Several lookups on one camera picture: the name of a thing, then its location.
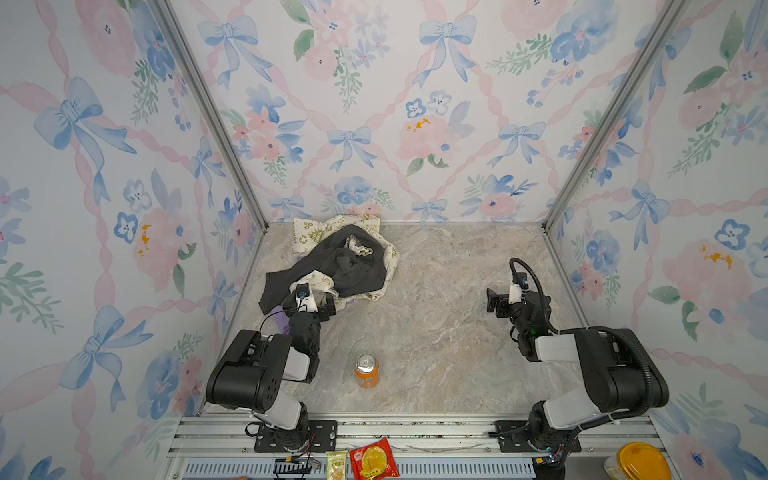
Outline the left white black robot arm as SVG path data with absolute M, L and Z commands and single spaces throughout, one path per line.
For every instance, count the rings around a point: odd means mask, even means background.
M 287 333 L 237 333 L 208 379 L 206 401 L 254 417 L 245 434 L 254 440 L 256 453 L 332 452 L 338 423 L 310 419 L 306 405 L 281 386 L 314 380 L 320 363 L 321 324 L 336 314 L 335 301 L 326 293 L 313 306 L 309 295 L 301 293 L 286 314 Z

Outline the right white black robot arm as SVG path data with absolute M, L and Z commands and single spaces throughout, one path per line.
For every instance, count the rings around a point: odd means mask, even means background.
M 630 329 L 581 327 L 554 331 L 550 297 L 486 290 L 486 309 L 510 320 L 510 338 L 532 363 L 572 363 L 581 384 L 557 398 L 535 403 L 526 421 L 497 421 L 488 436 L 503 452 L 531 451 L 553 464 L 579 449 L 578 435 L 644 415 L 667 404 L 669 388 Z

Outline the purple fleece cloth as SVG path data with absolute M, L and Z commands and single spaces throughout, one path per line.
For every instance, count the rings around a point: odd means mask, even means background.
M 272 317 L 272 319 L 274 320 L 278 333 L 281 333 L 281 334 L 290 333 L 289 317 L 286 315 L 284 311 L 282 310 L 277 311 L 275 315 Z

